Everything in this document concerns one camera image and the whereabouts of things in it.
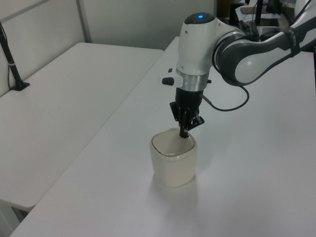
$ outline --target table surface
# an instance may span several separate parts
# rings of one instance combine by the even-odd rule
[[[151,137],[176,127],[175,88],[158,84],[176,65],[166,49],[12,237],[314,237],[316,94],[313,55],[300,53],[248,85],[250,100],[224,113],[205,102],[192,130],[197,171],[169,188],[153,177]],[[204,91],[231,108],[244,92],[211,69]]]
[[[79,43],[0,98],[0,200],[37,204],[161,54]]]

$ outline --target black cable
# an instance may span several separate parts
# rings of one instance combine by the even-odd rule
[[[1,22],[0,22],[0,28],[1,28],[2,32],[3,32],[3,34],[4,34],[6,43],[8,43],[8,38],[6,36],[6,33],[4,31],[4,28],[3,28],[2,24],[1,24]],[[11,86],[10,86],[10,66],[9,65],[8,65],[8,87],[9,87],[9,90],[11,90]]]
[[[251,20],[251,22],[253,22],[253,15],[254,15],[254,14],[255,14],[255,9],[253,9],[253,11],[252,11],[252,20]]]
[[[239,87],[240,87],[241,89],[243,89],[243,90],[246,92],[246,94],[247,94],[247,99],[246,99],[245,102],[243,102],[241,105],[239,105],[239,106],[237,106],[237,107],[235,107],[235,108],[232,108],[232,109],[224,110],[224,109],[217,108],[217,107],[214,106],[214,105],[212,104],[212,102],[211,102],[209,99],[207,99],[203,94],[200,94],[200,97],[202,97],[203,100],[205,100],[210,106],[212,106],[214,109],[216,109],[216,110],[218,110],[218,111],[222,111],[222,112],[234,111],[234,110],[237,110],[237,109],[241,108],[241,107],[244,106],[245,104],[247,104],[247,102],[248,102],[248,100],[249,100],[249,98],[250,98],[249,92],[246,90],[246,88],[243,87],[243,86],[240,86],[240,85],[239,85]]]
[[[293,23],[295,23],[295,22],[298,20],[298,18],[300,18],[300,16],[303,14],[303,12],[305,11],[306,7],[308,6],[308,4],[310,4],[311,1],[312,1],[312,0],[309,0],[309,1],[305,4],[305,6],[303,7],[303,9],[302,9],[302,10],[297,14],[297,16],[294,18]]]
[[[8,87],[9,90],[11,90],[11,86],[10,86],[10,66],[8,65]]]
[[[238,39],[236,39],[235,41],[241,40],[241,39],[245,39],[245,38],[247,38],[247,36],[238,38]],[[221,71],[219,70],[219,68],[217,67],[217,65],[215,64],[215,53],[216,53],[218,47],[219,47],[223,42],[225,42],[226,40],[227,40],[227,38],[222,39],[219,43],[216,43],[216,46],[215,46],[214,51],[213,51],[213,54],[212,54],[212,64],[213,64],[213,67],[215,68],[215,70],[216,70],[221,76],[223,76],[223,74],[221,73]],[[248,102],[248,100],[249,100],[249,98],[250,98],[250,95],[249,95],[249,92],[247,91],[247,89],[246,89],[245,87],[243,87],[242,85],[240,85],[237,81],[231,80],[231,82],[234,83],[235,85],[239,86],[239,87],[240,87],[241,89],[243,89],[244,92],[246,92],[246,94],[247,94],[246,100],[245,100],[241,105],[239,105],[239,106],[237,106],[237,107],[235,107],[235,108],[232,108],[232,109],[220,109],[220,108],[217,108],[216,106],[214,106],[214,105],[212,104],[212,102],[211,102],[209,99],[207,99],[204,95],[201,94],[200,97],[201,97],[203,100],[205,100],[210,106],[212,106],[212,108],[214,108],[214,109],[216,109],[216,110],[218,110],[218,111],[229,112],[229,111],[237,110],[237,109],[241,108],[242,106],[244,106],[245,104],[247,104],[247,102]]]
[[[252,12],[252,18],[253,18],[253,14],[254,14],[254,12],[255,12],[255,7],[256,7],[256,5],[257,5],[257,4],[255,4],[255,5],[252,7],[251,11],[250,11],[250,12]]]

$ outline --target white wall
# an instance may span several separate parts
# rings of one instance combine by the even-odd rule
[[[84,42],[76,0],[49,0],[2,25],[22,79]],[[6,77],[7,61],[1,48],[0,96],[8,91]]]
[[[81,0],[93,43],[165,50],[187,16],[214,13],[215,0]]]

